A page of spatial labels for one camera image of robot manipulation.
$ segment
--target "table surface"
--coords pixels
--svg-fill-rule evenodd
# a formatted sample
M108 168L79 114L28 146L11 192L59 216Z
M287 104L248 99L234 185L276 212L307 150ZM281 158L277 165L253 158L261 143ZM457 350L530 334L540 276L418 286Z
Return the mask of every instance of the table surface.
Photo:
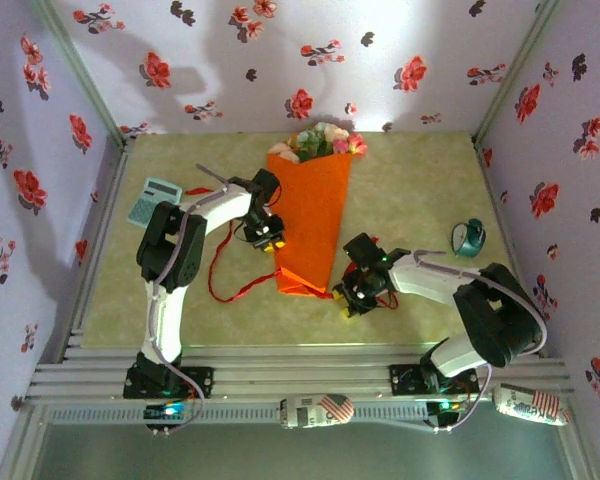
M144 338L146 294L135 255L144 230L126 216L146 177L180 185L217 188L195 168L201 163L219 175L252 178L266 165L267 150L286 134L145 135L136 142L116 198L109 236L91 300L83 346L137 348ZM444 250L436 261L463 267L491 262L510 266L503 237L466 133L368 133L364 157L351 166L347 203L331 285L348 264L342 246L361 232L380 238L385 250ZM477 217L487 240L475 259L451 253L450 233L458 222ZM437 342L463 331L455 308L402 295L397 310L376 309L345 319L333 301L281 294L271 280L239 301L216 302L207 290L215 247L228 227L205 241L200 273L184 302L181 337L185 346L316 344L417 344ZM214 270L214 286L230 296L255 277L274 270L271 255L232 241Z

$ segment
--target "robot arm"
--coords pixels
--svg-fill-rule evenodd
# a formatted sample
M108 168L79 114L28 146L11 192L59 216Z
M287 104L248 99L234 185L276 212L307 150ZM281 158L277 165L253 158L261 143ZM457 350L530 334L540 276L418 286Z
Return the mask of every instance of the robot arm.
M277 178L261 169L253 180L221 180L223 188L195 204L162 202L153 212L136 255L147 291L147 328L136 362L127 372L125 398L170 397L178 390L180 380L166 363L178 368L181 362L182 306L198 273L206 235L238 218L244 222L245 237L254 248L269 250L272 245L284 244L282 220L271 215L266 206L279 186ZM168 235L177 235L177 244L169 241ZM170 262L174 250L177 255Z
M366 234L345 246L356 268L334 288L344 297L348 315L378 306L385 292L415 294L456 307L466 332L443 340L420 362L432 391L461 372L484 365L505 367L516 356L539 349L546 336L531 300L509 270L492 263L484 269L455 269L421 260L427 252L377 247Z

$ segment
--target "gray calculator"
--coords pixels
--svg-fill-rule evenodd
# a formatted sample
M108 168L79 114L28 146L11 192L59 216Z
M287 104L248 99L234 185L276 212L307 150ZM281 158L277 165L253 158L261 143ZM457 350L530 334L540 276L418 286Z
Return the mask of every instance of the gray calculator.
M182 188L159 178L149 177L144 182L142 193L133 205L127 220L139 227L147 228L153 210L160 202L180 203Z

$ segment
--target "bouquet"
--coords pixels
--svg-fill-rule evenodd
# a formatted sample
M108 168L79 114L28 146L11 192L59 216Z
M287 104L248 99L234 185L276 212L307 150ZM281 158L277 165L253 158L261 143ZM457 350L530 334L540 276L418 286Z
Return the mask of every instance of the bouquet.
M269 153L279 155L294 163L334 153L364 155L367 144L359 133L349 133L331 123L319 122L303 132L294 134L286 143L277 143Z

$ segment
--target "floral wallpaper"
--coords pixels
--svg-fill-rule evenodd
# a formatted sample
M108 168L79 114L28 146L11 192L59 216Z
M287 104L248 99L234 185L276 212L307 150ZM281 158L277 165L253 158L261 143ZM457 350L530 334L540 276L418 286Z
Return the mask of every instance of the floral wallpaper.
M38 0L122 132L475 131L537 2Z
M116 156L29 2L0 1L0 462Z
M600 460L600 2L564 3L488 132L484 160Z

